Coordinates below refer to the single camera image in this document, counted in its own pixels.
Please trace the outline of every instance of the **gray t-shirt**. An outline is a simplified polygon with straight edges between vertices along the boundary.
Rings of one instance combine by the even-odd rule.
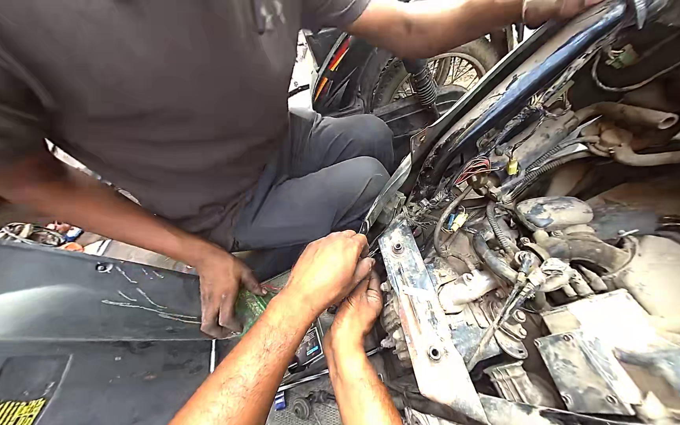
[[[298,30],[368,3],[0,0],[0,166],[47,138],[188,231],[230,227],[285,140]]]

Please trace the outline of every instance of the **shock absorber spring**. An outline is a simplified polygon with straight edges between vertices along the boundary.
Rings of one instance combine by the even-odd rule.
[[[406,71],[411,74],[410,83],[411,88],[416,92],[416,97],[419,98],[421,105],[439,117],[440,113],[437,110],[437,85],[434,83],[434,78],[427,67],[426,59],[403,59],[403,66]]]

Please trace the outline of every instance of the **metal bracket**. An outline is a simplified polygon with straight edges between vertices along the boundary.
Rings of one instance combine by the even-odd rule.
[[[388,280],[400,300],[398,314],[419,391],[430,400],[488,423],[466,364],[453,344],[424,259],[402,215],[379,237],[379,247]]]

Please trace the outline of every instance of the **bolt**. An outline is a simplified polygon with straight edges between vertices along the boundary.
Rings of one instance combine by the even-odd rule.
[[[440,357],[442,357],[442,353],[437,347],[429,347],[429,350],[427,350],[427,353],[429,354],[429,358],[432,360],[440,360]]]
[[[513,317],[516,319],[516,322],[518,323],[524,323],[527,320],[527,314],[522,312],[521,310],[516,310],[516,312],[513,313]]]

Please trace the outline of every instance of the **nut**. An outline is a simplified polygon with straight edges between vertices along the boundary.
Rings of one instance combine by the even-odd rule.
[[[524,323],[527,320],[527,314],[521,310],[516,310],[516,312],[513,313],[513,318],[516,319],[516,322],[518,323]]]

